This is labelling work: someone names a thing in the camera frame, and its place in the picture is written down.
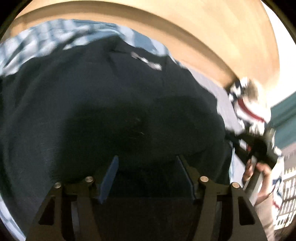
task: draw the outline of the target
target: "bolt head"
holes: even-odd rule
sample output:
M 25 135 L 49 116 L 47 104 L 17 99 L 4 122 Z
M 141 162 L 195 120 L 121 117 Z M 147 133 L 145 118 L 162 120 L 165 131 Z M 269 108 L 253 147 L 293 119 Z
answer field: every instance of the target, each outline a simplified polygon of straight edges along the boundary
M 93 177 L 86 177 L 85 178 L 85 181 L 87 182 L 87 183 L 90 183 L 90 182 L 92 182 L 94 179 L 93 179 Z
M 239 185 L 238 183 L 232 183 L 232 186 L 233 186 L 234 188 L 239 188 L 239 187 L 240 187 L 240 185 Z
M 209 178 L 206 177 L 206 176 L 202 176 L 202 177 L 200 177 L 200 180 L 201 180 L 202 182 L 206 183 L 207 181 L 209 181 Z
M 56 183 L 56 184 L 54 184 L 54 188 L 60 188 L 61 186 L 62 186 L 61 183 Z

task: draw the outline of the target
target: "black holder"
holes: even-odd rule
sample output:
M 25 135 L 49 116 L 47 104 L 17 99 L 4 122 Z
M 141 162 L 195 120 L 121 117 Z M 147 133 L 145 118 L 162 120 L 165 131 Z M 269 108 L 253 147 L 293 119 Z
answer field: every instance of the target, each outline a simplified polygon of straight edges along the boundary
M 240 135 L 235 135 L 233 132 L 226 132 L 226 137 L 232 141 L 235 148 L 235 153 L 241 159 L 241 161 L 246 165 L 247 161 L 253 157 L 257 161 L 266 163 L 271 169 L 274 168 L 278 160 L 278 155 L 274 152 L 272 146 L 272 139 L 275 135 L 275 130 L 271 127 L 266 128 L 262 136 L 255 135 L 249 132 L 244 132 Z M 240 147 L 239 141 L 244 140 L 251 150 L 244 150 Z M 249 181 L 247 181 L 243 187 L 247 198 L 250 200 L 254 206 L 257 200 L 257 195 L 259 191 L 260 184 L 263 180 L 263 174 L 254 168 L 254 173 Z
M 253 206 L 238 183 L 222 185 L 201 177 L 183 156 L 176 158 L 175 168 L 178 170 L 176 185 L 200 207 L 196 209 L 188 241 L 267 240 Z M 118 158 L 115 157 L 106 174 L 97 175 L 96 180 L 87 177 L 76 184 L 56 183 L 40 206 L 26 241 L 75 240 L 72 201 L 77 201 L 80 241 L 103 240 L 95 222 L 91 199 L 97 198 L 100 203 L 106 200 L 117 169 Z

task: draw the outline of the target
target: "person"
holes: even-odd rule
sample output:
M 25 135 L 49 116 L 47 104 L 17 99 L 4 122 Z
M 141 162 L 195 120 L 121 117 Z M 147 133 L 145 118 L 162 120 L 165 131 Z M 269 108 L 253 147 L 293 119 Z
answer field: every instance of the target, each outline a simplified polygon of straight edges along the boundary
M 170 56 L 111 35 L 30 58 L 1 79 L 0 192 L 24 235 L 54 183 L 80 182 L 115 155 L 110 198 L 183 197 L 173 185 L 180 154 L 201 175 L 230 184 L 232 147 L 217 99 Z M 133 232 L 142 229 L 146 240 L 166 240 L 173 218 L 166 229 L 159 222 L 150 231 L 130 225 L 126 239 L 105 239 L 138 240 Z
M 271 109 L 268 106 L 266 92 L 263 86 L 253 78 L 243 77 L 231 86 L 228 97 L 232 103 L 238 122 L 242 127 L 242 131 L 263 135 L 271 121 Z M 279 156 L 276 165 L 269 175 L 269 178 L 272 179 L 272 216 L 275 225 L 279 209 L 283 202 L 282 177 L 284 175 L 284 157 L 281 150 L 275 145 L 275 137 L 272 139 L 272 147 L 274 152 Z M 248 157 L 239 153 L 239 148 L 236 147 L 235 154 L 237 156 L 233 156 L 230 174 L 234 176 L 234 173 L 236 173 L 236 177 L 240 179 L 243 175 L 244 168 L 243 166 L 241 167 L 241 163 L 236 162 L 237 157 L 244 163 Z
M 263 181 L 261 189 L 258 192 L 257 201 L 255 203 L 255 211 L 262 223 L 268 241 L 275 241 L 274 225 L 272 215 L 273 205 L 273 187 L 272 187 L 272 175 L 269 165 L 258 162 L 256 167 L 263 173 Z M 242 181 L 245 184 L 253 175 L 254 167 L 251 164 L 251 160 L 247 162 L 245 172 L 242 177 Z

